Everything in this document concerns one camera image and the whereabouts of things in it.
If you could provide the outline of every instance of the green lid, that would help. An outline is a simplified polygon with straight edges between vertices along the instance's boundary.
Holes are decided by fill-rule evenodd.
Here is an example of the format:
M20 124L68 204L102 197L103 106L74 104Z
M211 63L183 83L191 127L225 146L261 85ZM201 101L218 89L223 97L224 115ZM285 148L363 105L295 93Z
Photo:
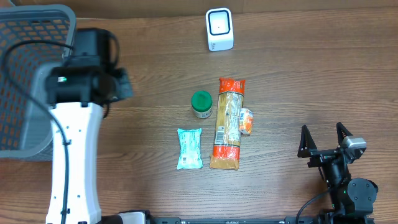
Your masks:
M210 93L206 91L197 91L191 99L192 107L197 112L206 112L210 110L213 100Z

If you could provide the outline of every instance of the wooden table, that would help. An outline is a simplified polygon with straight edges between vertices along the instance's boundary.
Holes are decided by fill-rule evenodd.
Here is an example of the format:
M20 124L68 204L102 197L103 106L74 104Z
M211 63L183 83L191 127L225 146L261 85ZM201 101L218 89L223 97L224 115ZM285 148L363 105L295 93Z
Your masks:
M240 14L233 50L209 53L203 16L79 21L114 32L135 96L112 105L98 144L103 214L149 209L181 218L295 215L325 190L297 158L307 124L319 149L336 147L341 121L368 142L349 165L379 186L374 217L398 221L398 8ZM238 171L209 168L216 111L197 119L190 98L219 77L246 79L254 132L242 138ZM203 168L177 170L177 128L202 128ZM43 223L50 162L0 161L0 223ZM330 208L328 197L304 215Z

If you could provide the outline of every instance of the spaghetti package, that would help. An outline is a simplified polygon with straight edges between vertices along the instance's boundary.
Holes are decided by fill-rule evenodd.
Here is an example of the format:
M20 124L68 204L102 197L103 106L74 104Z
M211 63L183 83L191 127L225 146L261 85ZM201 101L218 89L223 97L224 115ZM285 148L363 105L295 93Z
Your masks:
M239 169L241 133L239 115L243 105L245 80L220 78L216 133L210 167L214 169Z

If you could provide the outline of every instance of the clear plastic bag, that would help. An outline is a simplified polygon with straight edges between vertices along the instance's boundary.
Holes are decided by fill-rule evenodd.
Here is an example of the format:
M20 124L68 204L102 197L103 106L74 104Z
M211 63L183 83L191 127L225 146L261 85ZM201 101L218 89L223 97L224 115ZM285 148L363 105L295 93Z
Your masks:
M181 147L177 170L202 168L203 162L200 155L201 128L194 130L178 129L177 133Z

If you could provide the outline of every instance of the mesh basket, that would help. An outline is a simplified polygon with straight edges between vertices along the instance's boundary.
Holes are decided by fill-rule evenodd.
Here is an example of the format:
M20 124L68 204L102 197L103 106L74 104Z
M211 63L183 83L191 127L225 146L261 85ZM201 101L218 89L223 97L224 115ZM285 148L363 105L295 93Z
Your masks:
M0 9L0 54L23 40L54 40L71 45L76 28L73 11L63 5L18 6ZM45 103L44 79L61 65L69 49L30 44L9 57L10 75ZM0 73L0 158L52 160L50 120L22 97Z

